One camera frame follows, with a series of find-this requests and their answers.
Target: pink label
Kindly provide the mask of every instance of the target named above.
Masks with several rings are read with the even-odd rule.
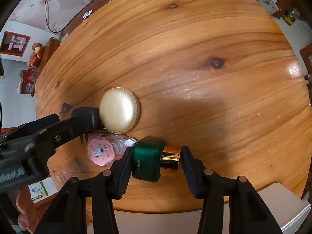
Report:
[[[115,158],[113,146],[107,140],[90,140],[87,152],[92,162],[100,166],[107,164]]]

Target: tiled floor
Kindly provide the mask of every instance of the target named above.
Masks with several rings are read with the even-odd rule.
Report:
[[[299,51],[304,47],[306,47],[308,44],[312,43],[312,33],[303,31],[300,28],[299,21],[297,20],[291,26],[289,26],[282,18],[280,19],[277,19],[275,17],[272,18],[280,27],[285,37],[287,38],[288,42],[290,43],[292,49],[294,50],[294,53],[301,67],[302,74],[307,75],[308,71],[307,68],[305,67],[305,63],[303,62],[303,59]]]

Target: wood grain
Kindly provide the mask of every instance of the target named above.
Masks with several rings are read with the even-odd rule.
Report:
[[[298,197],[311,159],[311,107],[300,67],[276,23],[255,0],[113,0],[60,45],[37,81],[38,118],[99,107],[124,87],[140,100],[127,135],[188,145],[220,175],[256,189],[279,182]],[[71,110],[60,112],[63,103]],[[49,169],[60,188],[102,171],[79,138],[58,148]],[[130,179],[118,210],[201,208],[182,169],[157,183]]]

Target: wood knot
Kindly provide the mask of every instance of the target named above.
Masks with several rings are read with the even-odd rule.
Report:
[[[62,110],[61,110],[61,112],[62,112],[62,113],[68,112],[70,108],[71,108],[71,105],[64,103],[64,104],[62,105]]]
[[[221,69],[224,65],[225,60],[220,57],[210,57],[208,59],[208,65],[215,68]]]
[[[171,4],[171,5],[169,6],[169,8],[171,8],[171,9],[175,9],[175,8],[177,8],[177,7],[178,7],[177,4]]]

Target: human hand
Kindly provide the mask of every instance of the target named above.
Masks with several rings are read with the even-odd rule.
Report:
[[[18,224],[23,229],[28,229],[30,233],[34,233],[42,215],[36,210],[35,204],[29,192],[28,186],[22,187],[16,198],[16,206],[21,212],[18,216]]]

